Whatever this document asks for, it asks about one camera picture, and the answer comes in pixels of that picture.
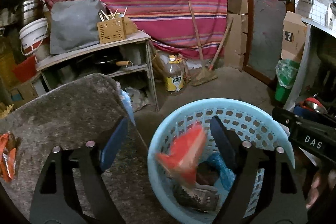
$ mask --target red plastic container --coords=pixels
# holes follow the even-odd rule
[[[21,83],[24,83],[35,76],[37,73],[35,66],[35,55],[31,55],[21,64],[17,65],[13,69],[13,73]]]

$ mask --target concrete floor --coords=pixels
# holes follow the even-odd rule
[[[185,90],[176,96],[166,96],[157,87],[160,104],[159,112],[152,107],[145,107],[136,112],[137,128],[147,145],[150,144],[156,128],[171,112],[190,102],[206,98],[230,98],[255,105],[271,113],[274,105],[274,91],[246,72],[231,67],[216,70],[218,78],[203,85],[194,87],[187,85]]]

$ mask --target green trash can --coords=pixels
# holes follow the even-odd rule
[[[277,89],[274,98],[285,103],[291,93],[294,85],[297,72],[299,71],[300,63],[290,59],[279,60],[276,65],[276,72],[278,77]]]

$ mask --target gray cloth cover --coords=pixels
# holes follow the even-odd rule
[[[78,148],[126,115],[116,82],[94,74],[60,86],[1,119],[1,132],[11,131],[20,144],[17,177],[10,183],[0,178],[0,182],[23,215],[29,218],[36,182],[54,146]],[[142,145],[137,129],[128,124],[127,140],[112,167],[102,174],[112,200],[126,223],[178,223],[156,199],[148,179],[147,157],[137,152]],[[83,212],[93,216],[78,169],[73,175]]]
[[[99,43],[100,0],[56,2],[51,9],[50,53],[62,54]]]

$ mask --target basket rim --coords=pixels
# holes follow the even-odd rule
[[[249,103],[234,100],[234,99],[228,99],[228,98],[209,98],[209,99],[202,99],[197,100],[191,103],[188,103],[184,106],[179,107],[177,110],[173,111],[171,114],[169,114],[159,125],[159,127],[156,129],[153,138],[151,140],[150,146],[148,148],[148,155],[147,155],[147,168],[148,168],[148,177],[149,181],[152,187],[152,190],[154,191],[154,194],[156,198],[159,200],[163,208],[174,218],[176,218],[181,223],[194,223],[194,224],[204,224],[204,222],[198,221],[189,215],[185,214],[181,210],[177,210],[176,205],[168,198],[166,195],[161,183],[160,178],[157,172],[157,165],[156,165],[156,158],[155,154],[159,151],[159,140],[162,136],[162,134],[165,133],[165,129],[167,125],[178,115],[182,114],[185,110],[189,109],[190,106],[204,106],[204,103],[234,103],[234,104],[241,104],[250,108],[253,108],[254,110],[260,112],[261,114],[265,115],[267,118],[271,119],[274,122],[274,126],[279,129],[279,132],[283,133],[283,136],[288,138],[285,130],[281,127],[281,125],[274,121],[272,119],[272,116],[269,115],[267,112],[263,111],[262,109],[251,105]],[[288,157],[295,168],[295,159],[294,159],[294,151],[292,146],[290,146],[290,151],[286,151],[288,154]]]

